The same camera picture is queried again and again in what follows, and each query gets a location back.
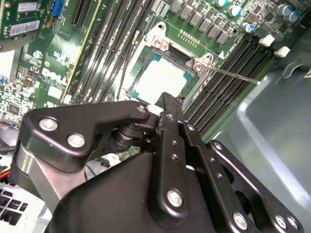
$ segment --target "white label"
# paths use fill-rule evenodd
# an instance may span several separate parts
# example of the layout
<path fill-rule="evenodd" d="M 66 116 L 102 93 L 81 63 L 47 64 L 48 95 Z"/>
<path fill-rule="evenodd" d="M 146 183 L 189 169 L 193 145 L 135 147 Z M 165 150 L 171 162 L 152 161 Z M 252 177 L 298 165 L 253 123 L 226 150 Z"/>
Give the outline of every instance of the white label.
<path fill-rule="evenodd" d="M 306 73 L 304 78 L 311 78 L 311 69 Z"/>
<path fill-rule="evenodd" d="M 18 5 L 18 12 L 26 12 L 26 11 L 35 11 L 37 9 L 37 3 L 36 2 L 26 2 L 26 3 L 20 3 Z"/>
<path fill-rule="evenodd" d="M 39 28 L 40 20 L 13 25 L 10 30 L 10 36 L 30 32 Z"/>
<path fill-rule="evenodd" d="M 54 98 L 57 98 L 58 100 L 61 98 L 63 91 L 61 89 L 58 89 L 54 86 L 50 86 L 48 96 L 52 96 Z"/>

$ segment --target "silver capacitor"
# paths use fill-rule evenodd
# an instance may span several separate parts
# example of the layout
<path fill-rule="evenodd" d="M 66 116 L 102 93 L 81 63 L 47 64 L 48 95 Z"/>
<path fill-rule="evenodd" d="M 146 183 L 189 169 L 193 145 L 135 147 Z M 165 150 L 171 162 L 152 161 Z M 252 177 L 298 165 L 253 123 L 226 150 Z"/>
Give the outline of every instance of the silver capacitor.
<path fill-rule="evenodd" d="M 293 12 L 293 7 L 287 4 L 281 4 L 277 8 L 277 14 L 280 16 L 289 16 Z"/>

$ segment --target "blue connector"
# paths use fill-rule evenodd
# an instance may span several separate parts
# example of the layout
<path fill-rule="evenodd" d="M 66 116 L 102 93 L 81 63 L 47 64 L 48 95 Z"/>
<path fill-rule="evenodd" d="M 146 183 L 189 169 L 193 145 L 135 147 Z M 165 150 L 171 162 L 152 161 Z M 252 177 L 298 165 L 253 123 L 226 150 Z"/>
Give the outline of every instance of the blue connector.
<path fill-rule="evenodd" d="M 51 12 L 53 16 L 59 16 L 62 13 L 64 7 L 65 0 L 56 0 L 54 4 L 54 8 Z"/>

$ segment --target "screw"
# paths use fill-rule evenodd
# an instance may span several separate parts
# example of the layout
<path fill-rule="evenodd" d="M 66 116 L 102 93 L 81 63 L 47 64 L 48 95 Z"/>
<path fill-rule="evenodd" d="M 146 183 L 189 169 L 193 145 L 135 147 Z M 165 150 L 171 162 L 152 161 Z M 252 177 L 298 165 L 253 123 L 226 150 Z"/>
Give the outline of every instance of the screw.
<path fill-rule="evenodd" d="M 287 228 L 286 223 L 285 223 L 285 221 L 282 219 L 281 216 L 279 216 L 279 215 L 276 216 L 276 222 L 278 223 L 278 225 L 279 225 L 281 228 L 283 228 L 283 229 L 286 229 L 286 228 Z"/>
<path fill-rule="evenodd" d="M 57 129 L 58 124 L 53 119 L 45 118 L 39 121 L 39 126 L 45 131 L 54 131 Z"/>
<path fill-rule="evenodd" d="M 219 149 L 219 150 L 222 149 L 222 146 L 221 146 L 218 142 L 215 142 L 215 147 L 216 147 L 217 149 Z"/>
<path fill-rule="evenodd" d="M 169 200 L 170 204 L 175 207 L 180 207 L 183 204 L 183 198 L 177 191 L 173 189 L 170 189 L 167 192 L 167 199 Z"/>
<path fill-rule="evenodd" d="M 233 214 L 233 219 L 236 223 L 236 225 L 242 229 L 242 230 L 246 230 L 247 229 L 247 222 L 245 220 L 245 218 L 243 217 L 243 215 L 241 215 L 240 213 L 238 212 L 235 212 Z"/>
<path fill-rule="evenodd" d="M 200 72 L 203 69 L 203 65 L 198 63 L 194 65 L 194 70 Z"/>
<path fill-rule="evenodd" d="M 188 124 L 188 128 L 189 128 L 190 130 L 192 130 L 192 131 L 195 130 L 195 128 L 194 128 L 192 125 L 190 125 L 190 124 Z"/>
<path fill-rule="evenodd" d="M 163 40 L 159 40 L 159 39 L 157 39 L 157 40 L 155 40 L 155 42 L 154 42 L 154 45 L 155 45 L 155 47 L 157 48 L 157 49 L 160 49 L 160 48 L 162 48 L 163 47 Z"/>
<path fill-rule="evenodd" d="M 75 148 L 81 148 L 86 144 L 85 139 L 79 134 L 72 134 L 67 138 L 69 145 Z"/>
<path fill-rule="evenodd" d="M 170 120 L 174 120 L 173 115 L 172 115 L 172 114 L 170 114 L 170 113 L 166 114 L 166 117 L 167 117 L 168 119 L 170 119 Z"/>
<path fill-rule="evenodd" d="M 136 108 L 137 108 L 137 110 L 140 111 L 141 113 L 145 113 L 145 112 L 146 112 L 145 108 L 144 108 L 143 106 L 141 106 L 141 105 L 140 105 L 140 106 L 137 106 Z"/>
<path fill-rule="evenodd" d="M 290 224 L 291 224 L 296 230 L 298 230 L 298 225 L 297 225 L 296 221 L 295 221 L 292 217 L 287 217 L 287 220 L 290 222 Z"/>

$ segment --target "chip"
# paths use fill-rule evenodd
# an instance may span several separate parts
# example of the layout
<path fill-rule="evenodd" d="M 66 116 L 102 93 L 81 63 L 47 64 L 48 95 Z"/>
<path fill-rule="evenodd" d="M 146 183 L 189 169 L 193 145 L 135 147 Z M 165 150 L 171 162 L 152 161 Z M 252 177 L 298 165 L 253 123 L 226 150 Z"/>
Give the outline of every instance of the chip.
<path fill-rule="evenodd" d="M 257 14 L 261 10 L 261 6 L 256 6 L 254 13 Z"/>
<path fill-rule="evenodd" d="M 215 24 L 219 25 L 220 22 L 221 22 L 222 20 L 223 20 L 222 18 L 218 17 L 218 18 L 215 20 Z"/>
<path fill-rule="evenodd" d="M 256 21 L 257 19 L 257 15 L 255 15 L 254 13 L 250 13 L 249 16 L 246 18 L 246 22 L 252 24 Z"/>
<path fill-rule="evenodd" d="M 217 42 L 218 44 L 223 45 L 223 44 L 226 42 L 226 40 L 227 40 L 228 38 L 229 38 L 229 35 L 228 35 L 227 33 L 221 32 L 221 33 L 219 33 L 219 35 L 217 36 L 216 42 Z"/>
<path fill-rule="evenodd" d="M 214 12 L 212 12 L 212 11 L 208 11 L 207 13 L 206 13 L 206 18 L 211 18 L 212 16 L 213 16 L 213 14 L 214 14 Z"/>
<path fill-rule="evenodd" d="M 197 10 L 198 12 L 201 12 L 201 11 L 203 10 L 203 8 L 204 8 L 204 5 L 203 5 L 202 3 L 200 3 L 199 6 L 198 6 L 198 8 L 196 8 L 196 10 Z"/>
<path fill-rule="evenodd" d="M 184 20 L 187 20 L 192 13 L 192 8 L 189 6 L 185 6 L 185 8 L 181 11 L 180 17 Z"/>
<path fill-rule="evenodd" d="M 282 26 L 278 29 L 280 32 L 284 33 L 288 29 L 286 24 L 282 24 Z"/>
<path fill-rule="evenodd" d="M 273 14 L 268 12 L 266 16 L 264 17 L 264 19 L 267 20 L 268 22 L 271 22 L 273 17 L 274 17 Z"/>
<path fill-rule="evenodd" d="M 225 30 L 225 31 L 228 31 L 229 28 L 230 28 L 230 24 L 229 24 L 229 23 L 226 23 L 226 24 L 224 25 L 224 30 Z"/>
<path fill-rule="evenodd" d="M 23 87 L 26 88 L 26 87 L 31 87 L 33 85 L 33 82 L 32 81 L 29 81 L 27 79 L 23 80 Z"/>
<path fill-rule="evenodd" d="M 206 33 L 211 25 L 211 22 L 209 22 L 207 19 L 204 19 L 201 26 L 199 27 L 199 30 Z"/>
<path fill-rule="evenodd" d="M 190 20 L 189 23 L 190 23 L 193 27 L 196 27 L 196 26 L 200 23 L 201 19 L 202 19 L 202 16 L 201 16 L 199 13 L 196 12 L 196 13 L 193 15 L 193 17 L 192 17 L 192 19 Z"/>
<path fill-rule="evenodd" d="M 170 11 L 176 14 L 179 11 L 182 4 L 183 4 L 182 0 L 175 0 L 171 4 Z"/>
<path fill-rule="evenodd" d="M 220 32 L 220 29 L 214 25 L 212 29 L 209 31 L 209 33 L 207 34 L 207 36 L 210 38 L 215 38 L 219 32 Z"/>
<path fill-rule="evenodd" d="M 10 103 L 10 105 L 8 107 L 8 112 L 11 113 L 11 114 L 14 114 L 14 115 L 18 115 L 19 107 Z"/>

